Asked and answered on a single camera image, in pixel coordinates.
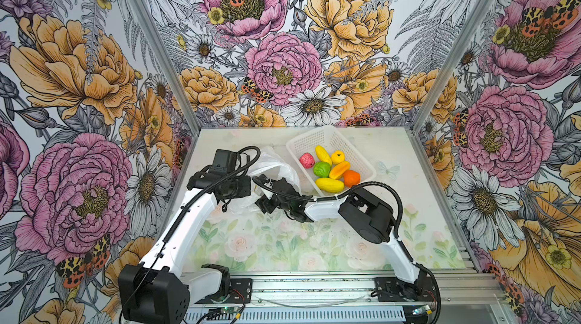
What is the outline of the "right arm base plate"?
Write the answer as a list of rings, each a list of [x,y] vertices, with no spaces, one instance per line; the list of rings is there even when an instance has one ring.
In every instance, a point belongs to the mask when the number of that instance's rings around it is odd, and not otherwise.
[[[380,302],[435,302],[436,287],[431,277],[420,275],[414,283],[396,277],[374,278],[373,294]]]

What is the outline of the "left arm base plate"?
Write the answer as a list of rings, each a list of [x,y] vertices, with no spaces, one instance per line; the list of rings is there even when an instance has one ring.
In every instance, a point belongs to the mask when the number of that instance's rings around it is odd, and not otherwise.
[[[253,284],[254,280],[248,278],[222,280],[218,292],[210,295],[210,300],[217,304],[249,304]]]

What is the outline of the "green toy fruit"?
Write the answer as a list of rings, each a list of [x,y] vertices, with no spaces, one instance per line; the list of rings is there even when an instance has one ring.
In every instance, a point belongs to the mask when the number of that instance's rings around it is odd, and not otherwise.
[[[331,165],[328,162],[317,162],[313,166],[313,174],[316,177],[326,178],[329,177],[331,172]]]

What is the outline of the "orange toy fruit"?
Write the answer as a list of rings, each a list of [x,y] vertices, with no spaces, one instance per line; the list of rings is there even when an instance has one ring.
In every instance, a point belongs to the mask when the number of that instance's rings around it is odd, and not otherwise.
[[[361,176],[356,171],[348,170],[343,174],[343,183],[346,187],[351,188],[361,182]]]

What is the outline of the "yellow toy banana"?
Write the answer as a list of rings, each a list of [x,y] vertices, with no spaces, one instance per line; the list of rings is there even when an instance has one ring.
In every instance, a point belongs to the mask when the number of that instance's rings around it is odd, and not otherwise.
[[[328,152],[322,146],[316,147],[316,155],[317,155],[317,158],[320,160],[320,162],[325,162],[328,165],[333,165],[331,162],[331,156],[328,154]]]

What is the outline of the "yellow toy fruit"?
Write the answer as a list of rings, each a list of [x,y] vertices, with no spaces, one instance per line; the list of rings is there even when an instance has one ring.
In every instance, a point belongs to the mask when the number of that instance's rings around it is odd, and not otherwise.
[[[335,151],[332,155],[331,155],[331,162],[333,165],[339,165],[341,163],[343,163],[345,161],[345,154],[342,151]]]

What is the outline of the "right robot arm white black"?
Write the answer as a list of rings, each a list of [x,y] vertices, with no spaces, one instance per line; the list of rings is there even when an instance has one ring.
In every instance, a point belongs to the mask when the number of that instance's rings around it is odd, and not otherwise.
[[[327,197],[301,195],[286,179],[254,177],[264,196],[256,201],[263,213],[282,210],[300,223],[343,219],[363,240],[377,245],[392,267],[394,277],[376,280],[375,295],[385,300],[437,300],[437,281],[418,263],[399,237],[402,200],[386,183],[370,181]]]

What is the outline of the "pink toy fruit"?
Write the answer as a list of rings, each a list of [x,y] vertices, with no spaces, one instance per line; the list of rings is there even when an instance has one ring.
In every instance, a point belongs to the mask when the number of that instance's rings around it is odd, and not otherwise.
[[[316,164],[316,161],[314,159],[314,157],[310,154],[310,153],[304,153],[302,154],[302,156],[299,158],[299,163],[301,164],[301,166],[305,169],[310,169],[313,168],[314,165]]]

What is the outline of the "yellow ridged toy starfruit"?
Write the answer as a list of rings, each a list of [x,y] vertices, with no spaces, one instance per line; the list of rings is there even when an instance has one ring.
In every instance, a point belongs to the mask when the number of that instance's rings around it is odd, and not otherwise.
[[[344,173],[349,171],[349,169],[350,169],[350,163],[347,161],[343,161],[343,162],[335,165],[331,169],[328,177],[330,179],[333,179],[333,180],[340,180],[340,178],[343,177]]]

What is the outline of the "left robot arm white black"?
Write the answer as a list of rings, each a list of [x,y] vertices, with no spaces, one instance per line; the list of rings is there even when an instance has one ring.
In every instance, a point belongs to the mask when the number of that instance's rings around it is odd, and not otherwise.
[[[218,206],[251,193],[247,172],[257,161],[250,147],[237,152],[219,149],[213,163],[194,175],[175,215],[160,239],[138,264],[127,264],[118,276],[119,321],[181,323],[198,301],[223,302],[231,295],[227,267],[205,264],[184,277],[186,255],[202,226]]]

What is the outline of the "yellow toy lemon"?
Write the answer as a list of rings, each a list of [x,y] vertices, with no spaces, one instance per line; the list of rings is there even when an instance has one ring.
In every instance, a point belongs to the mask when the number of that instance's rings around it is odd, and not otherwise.
[[[320,177],[317,179],[316,186],[322,191],[333,194],[343,192],[345,189],[345,185],[342,181],[334,180],[329,177]]]

